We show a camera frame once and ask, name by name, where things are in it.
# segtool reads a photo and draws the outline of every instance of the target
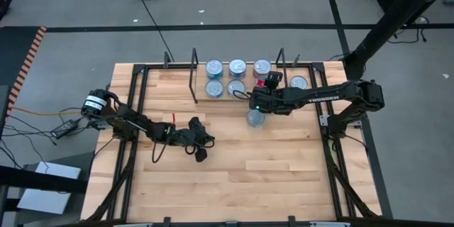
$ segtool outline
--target wooden tabletop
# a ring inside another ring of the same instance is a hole
[[[328,85],[346,81],[342,62],[324,64]],[[110,90],[125,103],[133,65],[117,64],[113,71]],[[289,79],[294,75],[305,77],[310,88],[307,69],[287,69],[287,75]],[[226,86],[229,78],[224,79]],[[252,80],[251,72],[247,73],[247,91],[252,90]],[[140,81],[139,77],[134,109]],[[188,81],[189,70],[151,70],[143,114],[153,121],[172,122],[175,113],[177,128],[187,128],[188,121],[198,116],[208,133],[216,137],[216,144],[207,149],[208,158],[202,163],[183,148],[167,147],[162,159],[153,164],[153,143],[141,133],[128,222],[162,222],[165,216],[172,222],[287,221],[288,216],[296,216],[297,221],[336,219],[313,104],[290,116],[267,115],[261,127],[252,128],[245,118],[247,102],[226,95],[222,100],[205,97],[203,65],[199,65],[194,81],[198,104],[192,99]],[[348,104],[333,102],[335,112]],[[358,129],[349,127],[347,134],[362,140]],[[110,139],[111,131],[101,132],[96,149]],[[371,210],[381,214],[365,148],[350,138],[341,142],[350,184]],[[94,212],[110,190],[117,152],[118,141],[114,140],[94,159],[82,219]],[[339,183],[338,188],[347,215]],[[123,190],[118,193],[116,217],[120,216],[122,199]]]

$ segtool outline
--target tin can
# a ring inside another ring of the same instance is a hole
[[[271,62],[268,60],[257,60],[254,63],[254,77],[258,78],[262,75],[268,76],[271,71]]]
[[[255,85],[259,86],[259,87],[264,87],[265,86],[265,81],[267,80],[268,76],[266,75],[260,75],[259,77],[257,77],[257,79],[255,79]]]
[[[265,121],[265,114],[260,113],[258,110],[249,110],[248,116],[247,116],[248,123],[251,127],[258,127],[263,124]]]
[[[246,75],[246,61],[240,59],[230,61],[228,73],[232,79],[242,79]]]
[[[209,79],[220,79],[223,74],[223,65],[219,60],[209,60],[205,65],[206,76]]]
[[[290,87],[306,89],[307,81],[304,77],[297,75],[290,80]]]
[[[233,80],[228,83],[227,90],[230,96],[235,96],[233,95],[233,91],[239,91],[244,93],[244,91],[246,90],[246,86],[240,80]]]
[[[211,97],[213,99],[217,99],[217,98],[221,97],[223,89],[224,88],[223,88],[222,82],[220,82],[218,80],[211,80],[211,81],[207,82],[206,86],[205,86],[206,95],[208,95],[209,97]]]

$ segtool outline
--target can lid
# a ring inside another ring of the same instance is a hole
[[[254,70],[258,74],[267,74],[271,71],[271,62],[268,60],[257,60],[254,63]]]
[[[305,89],[307,88],[307,81],[302,76],[295,76],[290,80],[290,87]]]
[[[246,71],[246,62],[240,59],[234,59],[228,63],[228,68],[234,73],[241,73]]]
[[[259,126],[265,121],[265,114],[260,113],[258,110],[249,110],[248,112],[248,123],[251,126]]]
[[[219,74],[222,68],[222,62],[219,60],[209,60],[205,65],[206,71],[210,74]]]
[[[206,93],[210,96],[219,96],[222,94],[223,86],[220,81],[211,80],[208,83],[206,83],[205,90]]]
[[[246,90],[246,86],[242,81],[239,80],[233,80],[228,83],[227,85],[228,93],[230,95],[233,95],[233,91],[237,90],[240,92],[244,92]]]

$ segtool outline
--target concrete floor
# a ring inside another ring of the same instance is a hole
[[[375,0],[336,0],[344,24],[373,24],[381,15]],[[322,23],[333,24],[328,0],[148,0],[160,25]],[[425,16],[432,23],[454,23],[454,8],[437,1]],[[1,26],[149,26],[140,0],[14,0]],[[350,49],[367,31],[347,30]],[[400,40],[413,40],[406,31]],[[199,58],[327,60],[341,53],[336,30],[168,31],[163,33],[176,61]],[[386,107],[370,114],[380,164],[395,218],[454,222],[454,130],[449,107],[454,75],[454,30],[426,30],[427,43],[386,44],[367,65],[365,79],[384,89]],[[47,33],[16,105],[35,111],[80,106],[90,89],[109,83],[116,62],[160,62],[165,51],[156,32]],[[41,130],[60,120],[12,112]],[[9,121],[10,125],[25,128]],[[97,132],[58,140],[33,137],[45,160],[92,152]],[[4,138],[21,164],[39,157],[24,137]],[[11,163],[0,157],[2,165]]]

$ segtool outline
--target orange striped tape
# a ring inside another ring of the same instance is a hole
[[[33,40],[30,46],[30,50],[28,50],[28,54],[25,60],[23,61],[21,70],[19,71],[16,81],[14,82],[13,88],[11,88],[11,93],[9,94],[9,104],[7,111],[8,115],[11,113],[11,107],[13,107],[14,104],[16,103],[17,97],[19,96],[19,92],[21,92],[23,83],[26,80],[28,71],[30,71],[31,65],[36,56],[36,52],[40,47],[41,41],[43,40],[46,30],[47,30],[46,27],[40,27],[38,29],[38,32],[35,35],[35,39]]]

